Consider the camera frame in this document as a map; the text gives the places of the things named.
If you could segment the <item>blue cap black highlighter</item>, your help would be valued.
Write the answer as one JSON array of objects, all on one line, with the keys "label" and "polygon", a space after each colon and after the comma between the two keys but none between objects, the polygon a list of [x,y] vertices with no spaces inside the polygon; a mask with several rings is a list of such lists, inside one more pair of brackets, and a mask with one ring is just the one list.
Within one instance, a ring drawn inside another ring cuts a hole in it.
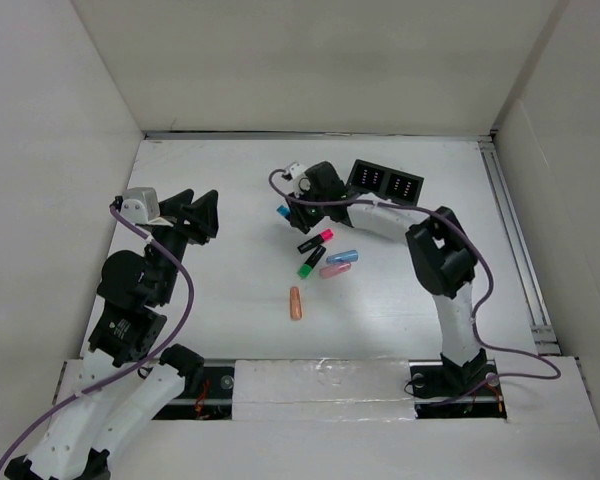
[{"label": "blue cap black highlighter", "polygon": [[276,209],[277,213],[281,215],[284,219],[289,220],[291,217],[291,211],[284,205],[280,205]]}]

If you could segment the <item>green cap black highlighter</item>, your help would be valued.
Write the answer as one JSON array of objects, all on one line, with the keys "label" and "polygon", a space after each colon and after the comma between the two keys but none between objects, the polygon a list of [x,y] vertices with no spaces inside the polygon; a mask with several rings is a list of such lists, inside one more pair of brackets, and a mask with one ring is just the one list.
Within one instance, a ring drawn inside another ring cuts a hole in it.
[{"label": "green cap black highlighter", "polygon": [[324,254],[326,253],[326,248],[323,245],[317,246],[311,254],[307,257],[304,263],[301,265],[299,270],[297,271],[297,275],[301,279],[306,279],[311,272],[314,270],[316,265],[322,259]]}]

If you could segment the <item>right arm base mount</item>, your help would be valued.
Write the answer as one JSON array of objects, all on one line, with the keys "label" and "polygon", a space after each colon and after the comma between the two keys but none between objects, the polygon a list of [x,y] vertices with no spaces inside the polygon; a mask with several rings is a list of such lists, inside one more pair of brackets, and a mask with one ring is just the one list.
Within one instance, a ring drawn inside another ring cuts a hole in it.
[{"label": "right arm base mount", "polygon": [[453,386],[438,361],[410,361],[410,377],[403,391],[413,398],[417,420],[506,419],[504,395],[499,385],[474,387],[486,376],[496,374],[496,364],[488,360],[484,372],[468,386]]}]

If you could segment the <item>blue translucent marker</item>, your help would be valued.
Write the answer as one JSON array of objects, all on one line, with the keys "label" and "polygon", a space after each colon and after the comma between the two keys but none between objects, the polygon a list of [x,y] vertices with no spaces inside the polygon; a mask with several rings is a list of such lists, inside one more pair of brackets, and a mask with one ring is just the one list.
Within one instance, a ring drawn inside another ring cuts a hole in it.
[{"label": "blue translucent marker", "polygon": [[326,258],[326,263],[329,265],[339,264],[339,263],[353,263],[359,259],[359,254],[357,250],[348,250],[344,252],[335,253],[329,255]]}]

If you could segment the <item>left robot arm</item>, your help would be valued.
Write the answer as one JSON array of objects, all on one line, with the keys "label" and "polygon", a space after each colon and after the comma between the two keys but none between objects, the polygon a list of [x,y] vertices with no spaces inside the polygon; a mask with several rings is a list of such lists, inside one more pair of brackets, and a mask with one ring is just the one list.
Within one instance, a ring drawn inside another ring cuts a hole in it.
[{"label": "left robot arm", "polygon": [[177,279],[194,288],[182,260],[187,246],[204,245],[219,229],[218,193],[200,198],[186,189],[159,200],[154,189],[132,188],[116,197],[112,216],[145,243],[144,252],[110,255],[101,270],[102,314],[89,339],[72,392],[22,433],[48,428],[29,453],[7,451],[0,478],[108,479],[112,466],[171,400],[204,387],[204,359],[158,339]]}]

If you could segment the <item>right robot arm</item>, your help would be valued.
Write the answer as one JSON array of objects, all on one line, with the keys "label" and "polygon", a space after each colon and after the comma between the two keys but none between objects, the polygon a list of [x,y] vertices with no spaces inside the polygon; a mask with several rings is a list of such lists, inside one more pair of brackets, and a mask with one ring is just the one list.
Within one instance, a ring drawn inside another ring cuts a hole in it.
[{"label": "right robot arm", "polygon": [[455,213],[418,206],[423,178],[356,160],[346,180],[326,161],[293,163],[282,178],[292,186],[285,199],[290,225],[309,233],[323,218],[407,247],[416,279],[432,296],[442,335],[441,387],[427,397],[466,393],[484,379],[485,349],[474,333],[472,284],[478,257]]}]

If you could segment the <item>pink cap black highlighter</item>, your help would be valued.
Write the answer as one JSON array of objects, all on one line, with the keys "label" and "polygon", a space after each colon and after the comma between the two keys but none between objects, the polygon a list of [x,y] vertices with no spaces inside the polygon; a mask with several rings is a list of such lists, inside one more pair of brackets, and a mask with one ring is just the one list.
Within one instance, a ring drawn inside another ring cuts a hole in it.
[{"label": "pink cap black highlighter", "polygon": [[304,254],[332,240],[334,233],[331,229],[326,229],[321,233],[311,237],[297,247],[299,253]]}]

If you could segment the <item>orange translucent marker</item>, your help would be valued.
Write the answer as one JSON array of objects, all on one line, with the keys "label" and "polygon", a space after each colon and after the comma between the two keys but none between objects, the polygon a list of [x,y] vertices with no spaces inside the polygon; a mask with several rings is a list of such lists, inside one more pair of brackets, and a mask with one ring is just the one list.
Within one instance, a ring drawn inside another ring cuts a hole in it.
[{"label": "orange translucent marker", "polygon": [[303,317],[302,301],[300,290],[297,286],[292,286],[289,293],[290,318],[294,321],[301,320]]}]

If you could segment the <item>pink translucent marker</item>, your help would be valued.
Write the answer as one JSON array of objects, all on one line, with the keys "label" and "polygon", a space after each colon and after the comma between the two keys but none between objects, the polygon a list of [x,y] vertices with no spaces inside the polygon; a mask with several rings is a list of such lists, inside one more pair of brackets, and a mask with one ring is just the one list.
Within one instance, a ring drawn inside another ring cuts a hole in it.
[{"label": "pink translucent marker", "polygon": [[328,264],[319,270],[319,275],[322,279],[330,279],[337,275],[348,272],[352,267],[350,262],[338,262]]}]

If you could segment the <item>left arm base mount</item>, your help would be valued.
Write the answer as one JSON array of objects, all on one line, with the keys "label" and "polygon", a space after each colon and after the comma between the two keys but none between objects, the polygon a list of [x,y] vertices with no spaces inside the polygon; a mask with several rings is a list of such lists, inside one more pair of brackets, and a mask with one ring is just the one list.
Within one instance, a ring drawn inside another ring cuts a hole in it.
[{"label": "left arm base mount", "polygon": [[232,418],[234,361],[205,360],[188,348],[174,344],[161,353],[159,362],[182,370],[185,387],[154,415],[154,420],[213,421]]}]

